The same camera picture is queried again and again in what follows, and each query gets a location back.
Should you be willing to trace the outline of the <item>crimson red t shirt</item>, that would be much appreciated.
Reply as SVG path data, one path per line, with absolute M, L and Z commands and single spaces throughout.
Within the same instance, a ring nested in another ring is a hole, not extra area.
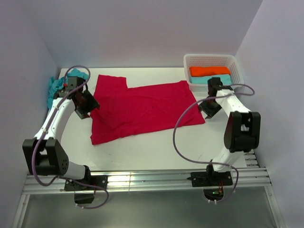
M 125 77 L 99 75 L 91 143 L 172 129 L 196 99 L 186 81 L 129 88 Z

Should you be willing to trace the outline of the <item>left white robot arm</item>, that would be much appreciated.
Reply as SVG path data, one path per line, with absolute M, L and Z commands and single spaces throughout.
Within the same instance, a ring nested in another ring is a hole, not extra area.
M 90 112 L 99 107 L 85 80 L 77 76 L 70 77 L 67 84 L 55 93 L 51 110 L 38 133 L 33 139 L 23 142 L 22 149 L 29 173 L 73 179 L 80 189 L 90 188 L 93 178 L 89 167 L 69 160 L 61 145 L 61 138 L 72 113 L 76 113 L 80 119 L 86 119 Z

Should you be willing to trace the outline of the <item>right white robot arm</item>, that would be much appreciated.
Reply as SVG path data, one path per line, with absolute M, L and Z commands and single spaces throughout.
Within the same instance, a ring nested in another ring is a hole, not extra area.
M 244 152 L 257 148 L 260 139 L 261 115 L 246 108 L 233 90 L 234 85 L 224 85 L 219 77 L 208 80 L 208 97 L 199 104 L 199 111 L 211 119 L 220 110 L 228 116 L 224 132 L 224 147 L 212 160 L 213 169 L 206 173 L 206 181 L 216 185 Z

